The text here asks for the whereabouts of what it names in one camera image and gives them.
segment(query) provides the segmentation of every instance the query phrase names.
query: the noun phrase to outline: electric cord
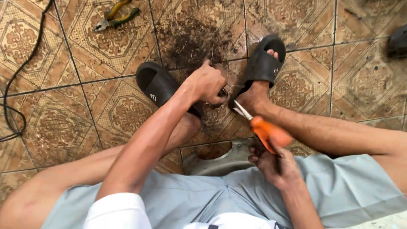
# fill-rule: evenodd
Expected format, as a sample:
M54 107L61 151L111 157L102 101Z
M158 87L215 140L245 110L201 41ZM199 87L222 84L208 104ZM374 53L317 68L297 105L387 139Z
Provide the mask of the electric cord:
M11 83L13 82L13 80L16 79L18 73L20 73L20 71L31 61L31 59L37 54L38 51L38 46L42 40L42 33L43 33L43 29L44 29L44 20L45 20L45 14L48 12L48 10L50 9L52 3L54 2L54 0L49 0L47 6L45 7L45 9L42 11L41 13L41 20L39 22L39 30L38 30L38 37L37 37L37 41L34 45L34 49L31 52L31 54L28 56L27 60L24 61L24 63L17 69L17 71L15 71L15 73L13 74L13 76L11 77L10 81L7 83L6 88L4 90L4 97L3 97L3 103L0 103L0 106L3 107L3 111L4 111L4 119L6 121L6 124L8 126L8 128L13 132L12 134L6 135L4 137L0 137L0 142L5 142L8 140L12 140L15 139L19 136L23 135L24 130L26 129L27 126L27 121L25 116L18 110L14 109L13 107L10 107L9 105L7 105L7 95L9 93L9 89L11 86ZM12 126L12 124L10 123L9 120L9 110L12 110L14 112L16 112L19 116L22 117L22 121L23 121L23 126L21 128L21 130L18 129L18 127L14 127Z

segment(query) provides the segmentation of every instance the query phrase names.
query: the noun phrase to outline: orange scissor handle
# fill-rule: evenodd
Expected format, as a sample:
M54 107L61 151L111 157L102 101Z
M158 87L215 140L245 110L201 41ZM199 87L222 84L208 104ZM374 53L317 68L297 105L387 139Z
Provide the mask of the orange scissor handle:
M279 126L268 123L260 116L253 117L250 121L252 131L260 138L261 143L273 154L275 152L269 145L269 139L274 139L274 143L279 147L286 147L291 144L291 135Z

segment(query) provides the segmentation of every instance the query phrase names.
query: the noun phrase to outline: white shirt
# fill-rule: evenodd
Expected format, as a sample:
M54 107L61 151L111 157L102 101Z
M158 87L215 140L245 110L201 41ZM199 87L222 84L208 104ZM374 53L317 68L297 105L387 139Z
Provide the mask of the white shirt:
M274 220L236 212L220 214L209 223L189 223L184 225L183 229L208 229L210 224L219 226L219 229L278 229ZM92 204L83 228L151 229L151 224L139 195L117 193L105 196Z

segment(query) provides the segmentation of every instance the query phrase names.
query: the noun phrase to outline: yellow pliers handle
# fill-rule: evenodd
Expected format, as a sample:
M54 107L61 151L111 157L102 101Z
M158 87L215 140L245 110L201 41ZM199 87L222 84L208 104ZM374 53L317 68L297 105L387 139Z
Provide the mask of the yellow pliers handle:
M118 3L116 3L109 11L105 12L105 20L109 21L111 26L113 26L115 29L117 29L119 25L130 21L140 13L139 8L134 8L128 15L118 19L113 19L113 17L116 15L119 9L122 8L124 5L129 4L130 2L131 0L121 0Z

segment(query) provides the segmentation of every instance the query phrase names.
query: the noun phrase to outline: hairy leg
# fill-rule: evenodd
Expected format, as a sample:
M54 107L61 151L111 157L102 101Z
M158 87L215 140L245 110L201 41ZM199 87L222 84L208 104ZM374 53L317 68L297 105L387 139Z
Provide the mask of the hairy leg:
M198 133L200 125L196 116L186 113L173 130L162 157ZM40 228L68 188L102 182L123 147L116 146L40 172L8 196L0 209L0 225L5 229Z
M331 156L368 154L407 193L407 133L340 119L302 114L279 107L268 98L269 83L255 81L237 101L252 115L277 124L303 144Z

